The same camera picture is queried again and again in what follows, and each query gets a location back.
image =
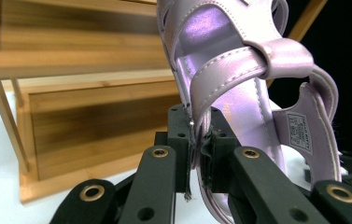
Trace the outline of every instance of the white label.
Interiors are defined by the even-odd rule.
[[[307,125],[307,118],[303,114],[288,112],[289,143],[291,147],[313,154],[312,141]]]

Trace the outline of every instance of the shoe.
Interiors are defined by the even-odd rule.
[[[318,180],[341,180],[331,127],[338,91],[300,43],[283,38],[285,0],[158,0],[163,48],[190,118],[204,202],[216,220],[231,223],[226,195],[204,186],[200,155],[210,134],[210,107],[221,110],[242,146],[264,150],[286,172],[280,145],[296,149]],[[296,105],[272,110],[266,79],[309,77]]]

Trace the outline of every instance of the white surface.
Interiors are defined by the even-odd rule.
[[[7,93],[12,111],[15,111],[15,98]],[[288,171],[292,171],[290,178],[308,188],[309,184],[303,181],[304,161],[292,149],[285,149],[285,159]],[[114,184],[129,176],[134,171],[106,178]],[[200,197],[196,173],[192,173],[191,190],[192,200],[186,203],[183,195],[176,198],[176,223],[217,223],[206,210]],[[49,223],[59,204],[68,191],[51,195],[44,199],[28,204],[19,201],[19,172],[16,156],[7,137],[7,132],[0,118],[0,223]]]

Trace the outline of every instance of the sandal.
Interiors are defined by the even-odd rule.
[[[210,134],[210,107],[221,110],[242,146],[264,150],[286,172],[280,145],[301,153],[312,186],[341,180],[331,128],[338,91],[300,43],[282,38],[285,0],[158,0],[158,26],[182,103],[190,118],[195,166],[204,202],[221,223],[231,223],[226,195],[204,186],[199,155]],[[272,110],[265,79],[309,77],[296,105]]]

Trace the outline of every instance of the metallic pink sandal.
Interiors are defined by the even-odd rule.
[[[222,111],[242,146],[257,147],[285,172],[280,145],[311,167],[312,183],[340,180],[331,121],[338,91],[300,43],[282,38],[285,0],[158,0],[158,25],[193,129],[194,161],[204,202],[221,223],[232,223],[227,195],[202,181],[201,156],[210,134],[210,106]],[[309,77],[296,105],[269,106],[265,79]]]

